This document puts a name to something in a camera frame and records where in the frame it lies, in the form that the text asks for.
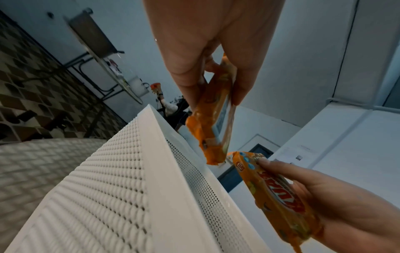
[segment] hand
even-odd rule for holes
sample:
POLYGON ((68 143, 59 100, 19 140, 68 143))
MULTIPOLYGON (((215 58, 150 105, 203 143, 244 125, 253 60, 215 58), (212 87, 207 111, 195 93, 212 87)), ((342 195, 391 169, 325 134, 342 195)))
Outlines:
POLYGON ((400 210, 389 202, 315 170, 267 159, 258 164, 294 181, 324 225, 314 239, 325 246, 340 253, 400 252, 400 210))
POLYGON ((172 78, 192 108, 215 72, 212 53, 222 44, 237 67, 232 102, 253 87, 284 0, 144 0, 154 37, 172 78))

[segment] brand logo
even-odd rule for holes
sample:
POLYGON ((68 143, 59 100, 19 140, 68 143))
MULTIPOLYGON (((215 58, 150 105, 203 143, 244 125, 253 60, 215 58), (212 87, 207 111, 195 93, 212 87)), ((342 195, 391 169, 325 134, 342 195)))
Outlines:
POLYGON ((264 182, 272 195, 282 205, 297 213, 305 212, 305 207, 300 198, 292 192, 284 178, 271 175, 266 171, 257 173, 262 179, 264 179, 264 182))
POLYGON ((243 164, 241 162, 237 162, 236 167, 239 168, 240 171, 243 171, 245 169, 245 167, 243 166, 243 164))

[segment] tiled floor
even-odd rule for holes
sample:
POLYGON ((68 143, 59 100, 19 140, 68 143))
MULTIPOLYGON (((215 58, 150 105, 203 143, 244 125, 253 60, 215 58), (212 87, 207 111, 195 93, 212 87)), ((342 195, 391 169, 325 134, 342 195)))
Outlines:
MULTIPOLYGON (((37 138, 83 138, 90 123, 103 104, 89 113, 80 124, 83 112, 95 101, 88 89, 68 73, 49 81, 29 81, 16 84, 14 80, 35 78, 37 70, 51 71, 58 64, 24 32, 7 23, 0 16, 0 144, 15 143, 37 138), (27 122, 16 116, 27 110, 37 115, 27 122), (43 127, 60 113, 67 113, 66 128, 49 132, 43 127)), ((102 113, 91 137, 109 139, 125 122, 109 108, 102 113)))

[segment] perforated plastic basket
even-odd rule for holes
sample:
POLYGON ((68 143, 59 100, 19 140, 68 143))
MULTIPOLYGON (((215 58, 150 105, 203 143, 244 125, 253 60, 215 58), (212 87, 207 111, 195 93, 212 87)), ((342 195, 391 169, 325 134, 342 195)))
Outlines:
POLYGON ((270 252, 151 106, 52 189, 6 252, 270 252))

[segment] orange snack package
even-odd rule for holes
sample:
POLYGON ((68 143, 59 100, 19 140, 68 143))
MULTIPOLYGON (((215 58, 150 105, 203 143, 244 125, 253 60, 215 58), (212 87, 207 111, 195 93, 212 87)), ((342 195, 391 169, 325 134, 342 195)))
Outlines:
POLYGON ((315 212, 292 191, 285 178, 256 163, 264 157, 262 154, 236 151, 228 155, 279 237, 301 253, 300 244, 323 228, 315 212))
POLYGON ((206 85, 193 114, 186 120, 187 128, 199 140, 207 164, 224 162, 228 152, 236 108, 230 99, 236 71, 224 54, 218 72, 206 85))

